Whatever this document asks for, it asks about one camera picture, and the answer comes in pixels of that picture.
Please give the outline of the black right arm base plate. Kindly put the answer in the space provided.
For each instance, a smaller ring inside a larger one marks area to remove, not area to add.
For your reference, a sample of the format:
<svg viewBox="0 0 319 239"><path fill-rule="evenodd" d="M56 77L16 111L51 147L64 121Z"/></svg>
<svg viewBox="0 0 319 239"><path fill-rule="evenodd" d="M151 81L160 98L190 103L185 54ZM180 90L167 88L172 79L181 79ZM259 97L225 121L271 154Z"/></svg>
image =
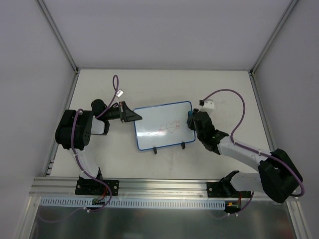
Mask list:
<svg viewBox="0 0 319 239"><path fill-rule="evenodd" d="M250 198L252 195L251 191L238 191L227 182L207 182L206 190L208 198Z"/></svg>

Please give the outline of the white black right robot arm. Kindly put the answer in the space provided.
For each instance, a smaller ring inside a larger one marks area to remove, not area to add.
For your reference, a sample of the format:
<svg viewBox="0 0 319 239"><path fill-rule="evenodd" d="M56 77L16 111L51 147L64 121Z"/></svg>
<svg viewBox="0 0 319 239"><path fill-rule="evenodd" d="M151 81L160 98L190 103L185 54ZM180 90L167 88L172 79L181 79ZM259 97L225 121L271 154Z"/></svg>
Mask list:
<svg viewBox="0 0 319 239"><path fill-rule="evenodd" d="M257 181L253 191L261 189L277 203L304 195L303 178L284 150L267 152L236 141L232 133L215 128L208 112L198 109L188 112L187 126L208 151L231 157L258 172L251 177Z"/></svg>

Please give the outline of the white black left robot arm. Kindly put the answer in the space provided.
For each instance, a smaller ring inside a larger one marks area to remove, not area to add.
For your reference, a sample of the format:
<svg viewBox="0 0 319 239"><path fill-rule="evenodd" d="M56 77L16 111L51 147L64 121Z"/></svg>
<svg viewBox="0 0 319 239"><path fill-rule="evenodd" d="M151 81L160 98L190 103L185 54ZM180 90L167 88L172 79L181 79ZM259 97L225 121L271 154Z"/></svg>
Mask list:
<svg viewBox="0 0 319 239"><path fill-rule="evenodd" d="M143 118L129 109L124 101L108 107L101 99L96 99L91 103L91 108L89 111L65 110L56 129L55 140L72 155L79 169L76 195L116 196L119 181L104 180L100 167L86 157L85 147L92 135L108 134L110 120L133 122Z"/></svg>

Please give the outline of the blue framed whiteboard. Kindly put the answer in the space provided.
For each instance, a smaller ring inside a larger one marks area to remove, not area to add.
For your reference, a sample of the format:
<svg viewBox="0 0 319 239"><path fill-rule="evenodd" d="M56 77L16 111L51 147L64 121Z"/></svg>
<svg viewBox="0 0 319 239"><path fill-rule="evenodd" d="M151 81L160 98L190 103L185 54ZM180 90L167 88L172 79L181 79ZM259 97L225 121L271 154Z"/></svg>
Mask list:
<svg viewBox="0 0 319 239"><path fill-rule="evenodd" d="M137 148L140 151L192 143L195 132L187 126L190 101L135 108L142 117L134 121Z"/></svg>

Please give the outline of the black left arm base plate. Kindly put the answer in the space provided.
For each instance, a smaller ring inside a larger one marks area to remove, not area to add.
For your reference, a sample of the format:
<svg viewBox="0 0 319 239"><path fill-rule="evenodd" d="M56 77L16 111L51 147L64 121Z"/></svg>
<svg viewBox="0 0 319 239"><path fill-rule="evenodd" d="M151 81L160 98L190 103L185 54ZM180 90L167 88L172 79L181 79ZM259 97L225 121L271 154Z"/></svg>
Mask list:
<svg viewBox="0 0 319 239"><path fill-rule="evenodd" d="M103 182L107 184L112 192L113 196L118 195L119 190L119 180L105 180ZM103 194L106 187L93 179L83 179L79 178L77 180L75 195L85 195L85 196L100 196Z"/></svg>

